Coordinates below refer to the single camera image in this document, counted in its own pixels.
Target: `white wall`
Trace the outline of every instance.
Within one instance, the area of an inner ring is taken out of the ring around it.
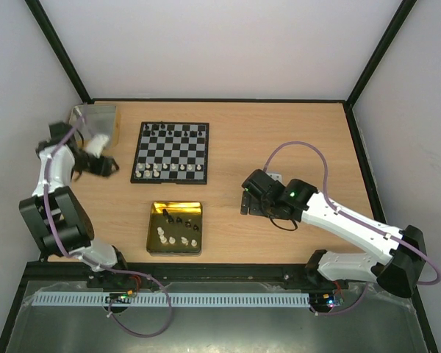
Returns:
[[[417,2],[355,113],[388,221],[420,227],[441,267],[441,1]],[[420,291],[441,351],[441,283]]]
[[[18,211],[39,173],[47,124],[79,103],[22,0],[0,0],[0,334],[26,261],[37,247]]]
[[[96,97],[346,99],[400,0],[42,0]]]

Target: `white robotic arm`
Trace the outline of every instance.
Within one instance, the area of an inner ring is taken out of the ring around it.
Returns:
[[[288,219],[308,223],[338,235],[365,251],[361,254],[337,254],[317,250],[306,265],[310,282],[338,279],[377,282],[383,289],[410,297],[425,261],[398,241],[410,243],[423,256],[423,233],[413,227],[399,229],[369,219],[327,199],[316,187],[298,179],[287,186],[262,170],[254,171],[242,187],[256,200],[257,215],[271,220]]]
[[[333,200],[331,203],[337,207],[337,210],[352,215],[367,225],[384,230],[388,236],[383,237],[370,227],[364,227],[346,218],[328,206],[323,193],[320,191],[314,193],[307,202],[308,210],[302,212],[302,221],[328,230],[365,251],[365,254],[326,252],[320,259],[319,273],[331,281],[354,279],[375,282],[376,275],[371,271],[371,268],[377,263],[386,265],[391,261],[391,254],[397,250],[399,244],[390,239],[390,236],[393,235],[401,239],[402,229],[364,217]]]
[[[74,171],[88,171],[106,177],[118,170],[118,165],[111,157],[101,156],[109,141],[106,135],[94,136],[84,150],[77,147],[72,136],[56,150],[70,129],[71,126],[65,123],[50,126],[51,139],[41,142],[37,148],[41,160],[37,186],[30,199],[20,202],[20,212],[39,249],[46,255],[62,256],[49,229],[46,203],[43,201],[47,197],[50,214],[67,253],[88,264],[93,271],[103,271],[102,266],[111,268],[118,263],[118,255],[113,246],[94,238],[90,219],[69,185]],[[49,160],[51,164],[46,173]],[[45,185],[48,185],[47,196],[44,193]]]

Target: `wooden table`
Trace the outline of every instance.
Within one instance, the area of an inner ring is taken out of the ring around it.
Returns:
[[[285,232],[275,228],[266,218],[240,214],[241,185],[246,177],[253,170],[262,168],[281,143],[302,140],[318,147],[327,158],[330,197],[372,218],[341,104],[114,104],[121,112],[120,138],[119,144],[107,154],[116,159],[121,169],[109,179],[85,174],[72,184],[72,189],[90,216],[95,236],[116,246],[127,261],[306,263],[316,249],[359,251],[317,227],[299,224],[296,232]],[[210,123],[207,185],[131,184],[129,180],[142,121]],[[281,173],[285,184],[297,178],[318,188],[322,185],[322,162],[313,151],[303,146],[283,149],[268,170]],[[200,256],[153,257],[148,254],[149,210],[155,201],[199,201],[203,204]]]

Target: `white cable tray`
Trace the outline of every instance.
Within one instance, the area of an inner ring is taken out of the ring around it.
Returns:
[[[303,293],[170,293],[173,307],[309,307],[309,294]],[[100,307],[109,303],[110,294],[101,292],[39,292],[35,307]],[[166,307],[163,293],[139,293],[113,306]]]

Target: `chessboard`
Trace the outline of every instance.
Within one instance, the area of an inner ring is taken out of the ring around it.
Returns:
[[[208,123],[143,122],[133,183],[207,184]]]

